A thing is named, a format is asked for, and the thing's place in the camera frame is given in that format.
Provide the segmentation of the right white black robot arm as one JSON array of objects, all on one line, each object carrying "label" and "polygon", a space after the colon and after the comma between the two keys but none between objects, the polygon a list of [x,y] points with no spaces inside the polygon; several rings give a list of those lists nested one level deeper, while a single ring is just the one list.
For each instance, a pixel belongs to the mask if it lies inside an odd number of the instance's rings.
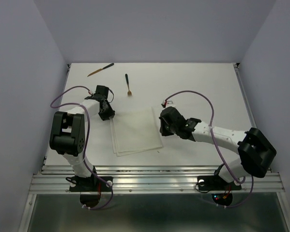
[{"label": "right white black robot arm", "polygon": [[204,190],[224,189],[231,183],[242,184],[247,176],[264,178],[277,154],[276,149],[257,128],[229,130],[196,118],[161,115],[162,136],[177,135],[192,142],[215,146],[222,164],[211,176],[200,176]]}]

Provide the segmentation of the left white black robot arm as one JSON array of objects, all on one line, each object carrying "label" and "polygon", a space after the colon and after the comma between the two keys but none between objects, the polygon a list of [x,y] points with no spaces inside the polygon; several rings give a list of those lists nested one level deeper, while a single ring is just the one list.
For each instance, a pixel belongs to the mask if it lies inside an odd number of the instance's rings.
[{"label": "left white black robot arm", "polygon": [[62,155],[74,171],[73,177],[66,180],[70,183],[70,191],[93,191],[100,182],[96,169],[85,155],[88,138],[85,123],[90,115],[99,115],[102,121],[115,116],[106,97],[86,97],[82,103],[73,103],[68,111],[57,111],[53,116],[49,145],[52,150]]}]

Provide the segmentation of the white cloth napkin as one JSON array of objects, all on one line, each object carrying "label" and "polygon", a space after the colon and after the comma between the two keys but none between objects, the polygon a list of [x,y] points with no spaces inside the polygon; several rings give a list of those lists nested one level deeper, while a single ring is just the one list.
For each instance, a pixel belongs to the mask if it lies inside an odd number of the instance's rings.
[{"label": "white cloth napkin", "polygon": [[153,108],[119,112],[110,120],[113,152],[127,156],[163,147]]}]

